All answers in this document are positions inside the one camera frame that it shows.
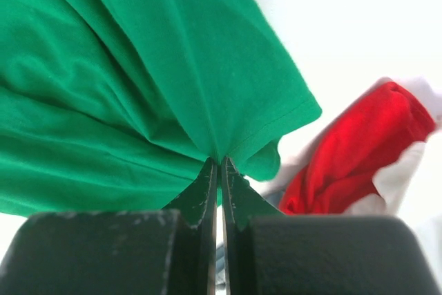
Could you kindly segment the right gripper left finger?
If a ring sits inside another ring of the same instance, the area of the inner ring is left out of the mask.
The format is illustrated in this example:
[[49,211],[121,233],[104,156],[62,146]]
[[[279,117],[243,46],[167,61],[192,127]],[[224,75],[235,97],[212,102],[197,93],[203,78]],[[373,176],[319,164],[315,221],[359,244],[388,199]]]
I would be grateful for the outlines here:
[[215,293],[218,165],[208,158],[198,176],[183,192],[163,207],[177,210],[186,223],[181,270],[191,281],[189,294]]

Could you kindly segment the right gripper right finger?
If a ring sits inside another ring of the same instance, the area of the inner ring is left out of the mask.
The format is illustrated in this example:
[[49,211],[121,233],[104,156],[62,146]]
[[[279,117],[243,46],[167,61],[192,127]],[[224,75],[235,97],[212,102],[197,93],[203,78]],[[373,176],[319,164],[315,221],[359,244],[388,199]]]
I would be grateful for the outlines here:
[[223,159],[220,176],[227,293],[255,294],[257,281],[250,220],[283,213],[250,187],[231,158]]

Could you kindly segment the green t shirt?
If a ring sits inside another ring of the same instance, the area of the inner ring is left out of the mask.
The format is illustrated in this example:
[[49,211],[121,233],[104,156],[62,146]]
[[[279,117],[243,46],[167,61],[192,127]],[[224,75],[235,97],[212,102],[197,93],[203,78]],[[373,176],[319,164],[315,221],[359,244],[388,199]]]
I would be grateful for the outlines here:
[[1,0],[1,211],[160,209],[272,179],[321,108],[255,0]]

